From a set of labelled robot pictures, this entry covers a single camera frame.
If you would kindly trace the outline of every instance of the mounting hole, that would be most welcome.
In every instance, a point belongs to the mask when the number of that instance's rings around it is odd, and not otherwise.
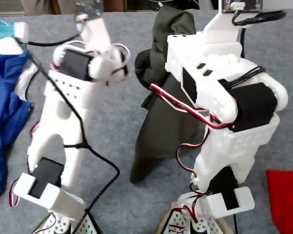
[[[205,67],[205,65],[206,65],[206,63],[200,63],[197,67],[196,67],[196,69],[202,69],[203,67]]]
[[[203,76],[208,77],[212,72],[212,70],[207,70],[204,72]]]

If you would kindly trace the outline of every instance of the gray fabric surface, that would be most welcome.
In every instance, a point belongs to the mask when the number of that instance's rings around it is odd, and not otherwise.
[[[216,12],[194,14],[196,27],[202,30]],[[113,41],[123,43],[131,50],[133,57],[129,68],[133,71],[137,53],[151,46],[155,13],[113,13],[105,14],[104,18]],[[57,41],[76,32],[71,16],[6,20],[29,23],[30,38],[34,41]],[[53,48],[31,50],[47,68]],[[275,234],[278,232],[271,219],[265,171],[293,170],[293,10],[288,11],[284,20],[256,25],[247,30],[246,56],[265,66],[269,74],[285,85],[290,96],[287,109],[279,114],[281,125],[271,142],[260,147],[246,181],[256,202],[255,209],[237,216],[240,234]],[[40,116],[44,84],[45,79],[39,75],[30,89],[29,98],[35,103],[36,109],[8,159],[8,186],[26,171],[26,152],[30,144],[28,131]],[[96,111],[90,125],[89,143],[114,161],[122,171],[120,178],[92,210],[106,234],[154,233],[170,203],[180,194],[188,192],[190,175],[174,160],[164,162],[138,186],[129,182],[135,140],[146,115],[140,104],[147,94],[148,91],[131,73],[129,80],[107,88],[94,105]],[[57,140],[50,146],[46,156],[63,162],[59,142]],[[184,158],[187,165],[193,165],[194,160],[194,156]],[[87,153],[78,181],[71,192],[89,202],[113,175],[114,171],[109,166]],[[45,209],[24,200],[18,207],[10,208],[6,192],[0,198],[0,234],[29,234],[46,214]]]

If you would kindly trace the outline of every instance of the blue cloth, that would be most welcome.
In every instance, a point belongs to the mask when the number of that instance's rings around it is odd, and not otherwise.
[[[14,24],[0,20],[0,39],[5,37],[14,38]]]
[[[21,100],[14,88],[29,55],[0,55],[0,195],[4,192],[7,166],[3,150],[16,140],[26,123],[31,103]]]

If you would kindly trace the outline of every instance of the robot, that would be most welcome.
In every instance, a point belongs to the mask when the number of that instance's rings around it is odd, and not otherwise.
[[[101,18],[102,2],[79,3],[77,7],[77,28],[83,41],[68,41],[54,51],[41,119],[35,125],[28,148],[28,173],[22,173],[13,186],[18,199],[45,207],[52,214],[35,234],[100,232],[86,203],[66,190],[73,186],[86,150],[85,135],[93,101],[98,98],[102,86],[127,77],[130,52],[121,44],[111,43]],[[54,135],[63,139],[64,165],[44,154]]]
[[[179,164],[191,173],[192,192],[178,198],[161,234],[232,233],[217,220],[255,206],[250,189],[239,185],[246,180],[259,146],[270,141],[279,125],[277,112],[288,103],[287,90],[264,67],[242,58],[237,41],[241,29],[285,17],[284,11],[263,13],[263,5],[273,5],[265,2],[219,0],[219,12],[203,32],[168,36],[166,70],[180,82],[192,106],[155,84],[150,88],[206,128],[201,143],[184,143],[176,151]],[[194,169],[180,161],[181,147],[202,147]]]

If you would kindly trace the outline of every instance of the red cloth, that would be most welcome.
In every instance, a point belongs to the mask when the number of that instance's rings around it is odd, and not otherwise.
[[[272,219],[281,234],[293,234],[293,172],[267,171]]]

